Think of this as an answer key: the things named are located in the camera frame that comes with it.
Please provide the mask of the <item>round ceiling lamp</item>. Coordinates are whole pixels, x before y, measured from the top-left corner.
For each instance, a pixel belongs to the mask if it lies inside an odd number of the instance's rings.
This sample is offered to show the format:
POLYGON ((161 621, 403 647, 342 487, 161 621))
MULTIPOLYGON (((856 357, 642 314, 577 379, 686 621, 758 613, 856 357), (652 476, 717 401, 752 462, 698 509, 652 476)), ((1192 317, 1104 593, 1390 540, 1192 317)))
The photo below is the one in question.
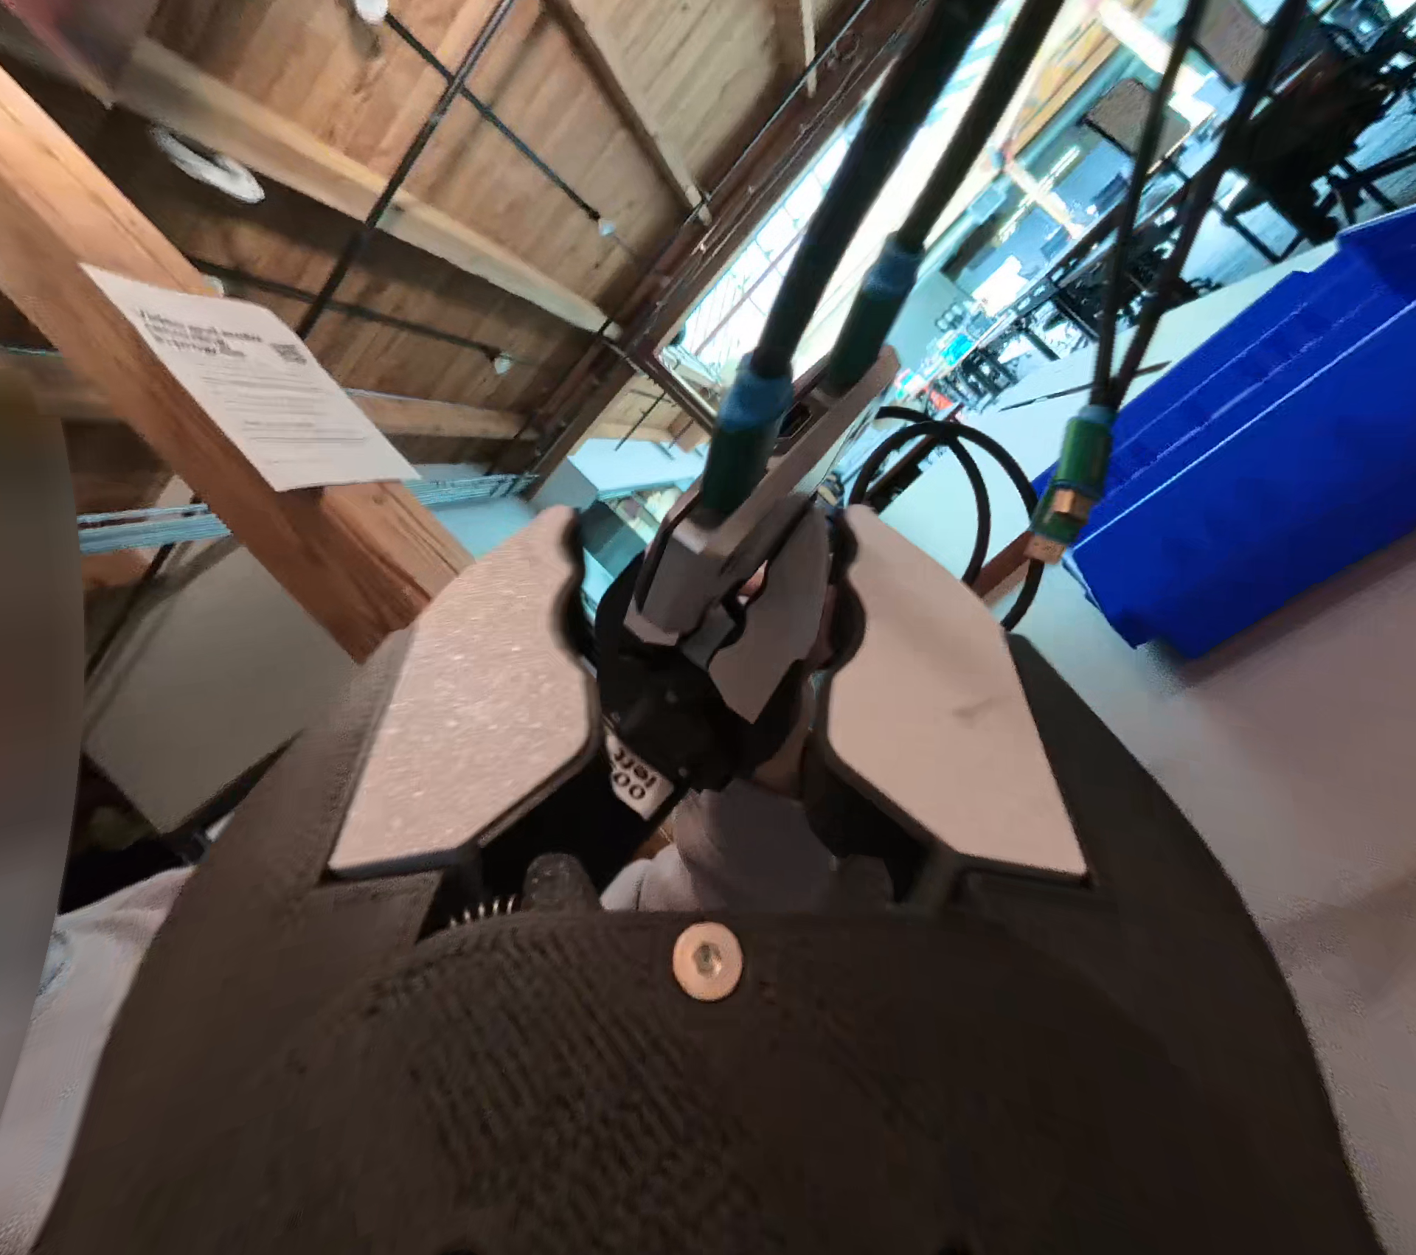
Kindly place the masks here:
POLYGON ((160 124, 149 125, 149 137, 154 147, 185 177, 247 206, 257 206, 266 200, 264 184, 230 155, 189 140, 160 124))

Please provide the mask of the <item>grey panel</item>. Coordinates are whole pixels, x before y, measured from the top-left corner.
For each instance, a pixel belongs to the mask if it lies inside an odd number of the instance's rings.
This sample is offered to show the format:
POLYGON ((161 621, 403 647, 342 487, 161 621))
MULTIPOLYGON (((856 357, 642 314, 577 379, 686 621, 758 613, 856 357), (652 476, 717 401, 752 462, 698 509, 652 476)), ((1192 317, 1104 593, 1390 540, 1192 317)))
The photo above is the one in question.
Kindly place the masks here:
POLYGON ((328 715, 356 662, 232 538, 182 549, 87 687, 83 749, 158 833, 328 715))

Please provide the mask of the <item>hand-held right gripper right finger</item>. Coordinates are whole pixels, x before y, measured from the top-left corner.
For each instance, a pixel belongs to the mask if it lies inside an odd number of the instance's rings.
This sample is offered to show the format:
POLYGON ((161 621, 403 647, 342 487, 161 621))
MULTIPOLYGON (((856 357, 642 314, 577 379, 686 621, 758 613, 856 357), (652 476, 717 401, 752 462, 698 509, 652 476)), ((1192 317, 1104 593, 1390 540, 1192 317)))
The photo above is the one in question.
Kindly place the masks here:
POLYGON ((1008 633, 873 510, 845 510, 841 546, 801 784, 844 899, 960 902, 984 883, 1087 898, 1086 846, 1008 633))

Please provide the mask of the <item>white paper notice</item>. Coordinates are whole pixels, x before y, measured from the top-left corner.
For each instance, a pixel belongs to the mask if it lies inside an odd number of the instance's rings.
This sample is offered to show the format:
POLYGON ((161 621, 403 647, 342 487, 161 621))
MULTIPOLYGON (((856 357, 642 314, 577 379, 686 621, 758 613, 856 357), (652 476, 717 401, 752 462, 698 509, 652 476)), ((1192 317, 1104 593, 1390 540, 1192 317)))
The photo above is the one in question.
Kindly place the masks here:
POLYGON ((275 491, 421 479, 269 308, 83 271, 275 491))

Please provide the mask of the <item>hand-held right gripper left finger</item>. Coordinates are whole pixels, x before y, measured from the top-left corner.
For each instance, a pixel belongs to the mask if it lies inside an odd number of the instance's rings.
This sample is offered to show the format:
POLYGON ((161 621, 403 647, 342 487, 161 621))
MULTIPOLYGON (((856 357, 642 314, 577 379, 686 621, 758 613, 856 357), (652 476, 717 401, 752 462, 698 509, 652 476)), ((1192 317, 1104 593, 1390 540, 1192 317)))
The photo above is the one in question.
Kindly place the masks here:
POLYGON ((565 624, 583 577, 578 516, 550 507, 424 612, 357 764, 329 874, 466 861, 595 761, 599 705, 565 624))

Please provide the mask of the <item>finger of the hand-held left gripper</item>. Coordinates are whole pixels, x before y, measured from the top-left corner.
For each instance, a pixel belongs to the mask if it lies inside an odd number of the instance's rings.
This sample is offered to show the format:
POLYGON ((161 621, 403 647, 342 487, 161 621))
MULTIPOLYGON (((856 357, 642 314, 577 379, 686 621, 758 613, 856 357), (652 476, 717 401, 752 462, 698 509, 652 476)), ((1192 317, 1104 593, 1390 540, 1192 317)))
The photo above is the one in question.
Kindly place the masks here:
POLYGON ((691 572, 691 664, 714 725, 776 725, 822 625, 831 579, 829 523, 813 497, 785 497, 702 534, 691 572))

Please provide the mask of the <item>blue plastic bin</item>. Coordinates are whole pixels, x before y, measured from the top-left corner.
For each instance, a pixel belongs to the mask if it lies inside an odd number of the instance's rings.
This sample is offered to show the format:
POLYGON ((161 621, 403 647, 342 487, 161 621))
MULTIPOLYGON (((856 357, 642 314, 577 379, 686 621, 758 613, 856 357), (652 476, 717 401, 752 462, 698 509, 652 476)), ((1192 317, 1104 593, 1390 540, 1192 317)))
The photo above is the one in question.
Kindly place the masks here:
POLYGON ((1196 659, 1413 532, 1415 209, 1291 267, 1120 413, 1071 571, 1196 659))

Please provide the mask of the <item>black switch box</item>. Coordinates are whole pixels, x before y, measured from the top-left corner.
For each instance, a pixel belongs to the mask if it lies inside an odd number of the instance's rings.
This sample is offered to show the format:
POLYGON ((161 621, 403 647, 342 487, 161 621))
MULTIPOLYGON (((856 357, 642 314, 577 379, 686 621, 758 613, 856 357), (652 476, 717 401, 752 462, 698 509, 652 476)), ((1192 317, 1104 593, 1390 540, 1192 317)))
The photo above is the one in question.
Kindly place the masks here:
POLYGON ((711 464, 682 495, 664 519, 640 566, 630 631, 645 644, 670 647, 692 637, 695 590, 692 571, 702 549, 702 535, 733 519, 750 522, 755 510, 785 498, 813 498, 838 459, 876 413, 885 391, 900 372, 894 346, 884 345, 875 364, 839 398, 823 395, 820 383, 826 360, 819 361, 792 386, 792 403, 770 439, 758 448, 736 447, 744 435, 717 426, 710 459, 733 469, 733 488, 719 485, 711 464))

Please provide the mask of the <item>wooden post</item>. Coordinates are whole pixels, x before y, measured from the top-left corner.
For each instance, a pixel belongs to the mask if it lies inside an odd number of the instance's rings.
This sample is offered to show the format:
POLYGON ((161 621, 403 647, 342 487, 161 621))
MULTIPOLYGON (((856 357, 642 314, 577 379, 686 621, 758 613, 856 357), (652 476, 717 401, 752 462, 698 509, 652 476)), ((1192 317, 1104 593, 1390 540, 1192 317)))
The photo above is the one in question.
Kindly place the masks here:
POLYGON ((263 479, 86 267, 199 295, 204 279, 9 72, 2 208, 3 292, 354 661, 469 566, 401 485, 279 491, 263 479))

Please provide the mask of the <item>brown backed chair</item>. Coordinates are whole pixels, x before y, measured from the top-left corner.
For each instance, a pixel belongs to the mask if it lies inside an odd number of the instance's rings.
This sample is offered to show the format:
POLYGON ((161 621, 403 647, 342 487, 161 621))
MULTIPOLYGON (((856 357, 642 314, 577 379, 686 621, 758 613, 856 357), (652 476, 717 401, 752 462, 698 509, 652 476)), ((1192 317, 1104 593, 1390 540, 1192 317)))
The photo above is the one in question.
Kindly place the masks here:
MULTIPOLYGON (((1114 175, 1098 193, 1096 211, 1106 214, 1117 208, 1132 183, 1146 124, 1154 105, 1154 91, 1136 77, 1120 80, 1098 99, 1083 116, 1083 128, 1099 136, 1106 144, 1130 161, 1124 172, 1114 175)), ((1182 168, 1180 155, 1191 139, 1193 124, 1171 106, 1164 108, 1155 153, 1148 167, 1151 178, 1163 177, 1186 184, 1189 177, 1182 168)))
MULTIPOLYGON (((1248 81, 1266 40, 1267 25, 1245 0, 1207 0, 1195 50, 1222 82, 1238 93, 1248 81)), ((1307 80, 1319 78, 1319 74, 1329 77, 1338 65, 1340 53, 1329 29, 1311 9, 1306 9, 1283 44, 1269 94, 1278 94, 1303 72, 1307 72, 1307 80)))

